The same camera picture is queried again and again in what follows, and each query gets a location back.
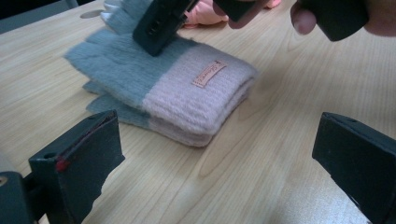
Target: wood grain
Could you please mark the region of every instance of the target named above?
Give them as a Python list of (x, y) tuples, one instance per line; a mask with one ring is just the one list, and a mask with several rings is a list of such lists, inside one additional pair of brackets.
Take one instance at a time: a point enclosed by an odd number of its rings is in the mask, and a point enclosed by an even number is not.
[[(297, 35), (292, 2), (263, 10), (241, 30), (179, 32), (261, 75), (206, 148), (121, 124), (126, 161), (85, 223), (366, 223), (311, 152), (323, 111), (396, 138), (396, 38), (364, 30), (336, 43), (319, 29)], [(28, 158), (90, 115), (87, 78), (63, 55), (104, 26), (79, 17), (102, 4), (0, 35), (0, 152), (23, 175)]]

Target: human hand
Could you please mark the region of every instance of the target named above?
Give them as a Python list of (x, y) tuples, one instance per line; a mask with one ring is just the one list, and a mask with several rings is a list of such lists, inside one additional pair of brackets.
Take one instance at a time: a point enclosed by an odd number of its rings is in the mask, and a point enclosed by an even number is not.
[[(364, 28), (371, 34), (396, 36), (396, 1), (366, 0), (370, 20)], [(294, 29), (301, 35), (309, 34), (317, 23), (315, 15), (296, 2), (290, 10)]]
[[(242, 17), (239, 21), (235, 22), (232, 20), (228, 21), (228, 24), (230, 25), (231, 28), (233, 29), (239, 29), (247, 25), (253, 18), (259, 14), (259, 12), (262, 10), (263, 6), (267, 4), (269, 0), (238, 0), (241, 2), (255, 2), (254, 6), (246, 13), (244, 17)], [(215, 12), (220, 15), (220, 16), (226, 16), (224, 11), (216, 5), (216, 3), (213, 3), (213, 9)]]

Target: table surface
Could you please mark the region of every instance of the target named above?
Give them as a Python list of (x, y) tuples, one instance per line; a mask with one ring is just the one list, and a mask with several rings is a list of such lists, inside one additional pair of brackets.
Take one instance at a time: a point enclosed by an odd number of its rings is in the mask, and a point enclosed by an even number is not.
[[(292, 2), (242, 30), (180, 31), (261, 75), (208, 147), (120, 124), (126, 160), (85, 223), (366, 223), (311, 153), (324, 111), (396, 138), (396, 38), (298, 35)], [(80, 17), (96, 9), (103, 1), (0, 35), (0, 153), (22, 175), (32, 155), (90, 115), (87, 78), (63, 55), (104, 27), (100, 17)]]

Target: pink towel section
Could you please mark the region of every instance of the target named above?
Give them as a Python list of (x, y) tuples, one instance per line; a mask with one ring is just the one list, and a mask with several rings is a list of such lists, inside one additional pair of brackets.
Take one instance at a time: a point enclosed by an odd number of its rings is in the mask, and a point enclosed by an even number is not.
[[(277, 7), (282, 0), (270, 0), (264, 7)], [(227, 16), (219, 16), (213, 10), (213, 0), (200, 0), (197, 5), (190, 11), (185, 13), (187, 20), (184, 28), (193, 29), (199, 24), (213, 25), (222, 21), (228, 21)]]

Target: towel label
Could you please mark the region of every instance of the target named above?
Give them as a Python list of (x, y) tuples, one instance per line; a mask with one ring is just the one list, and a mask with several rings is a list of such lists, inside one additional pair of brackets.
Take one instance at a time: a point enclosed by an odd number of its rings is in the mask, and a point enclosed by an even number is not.
[(215, 74), (217, 74), (221, 69), (226, 67), (227, 64), (221, 61), (214, 61), (210, 65), (207, 66), (207, 68), (198, 76), (195, 78), (195, 80), (192, 82), (197, 87), (203, 88), (206, 83), (212, 78)]

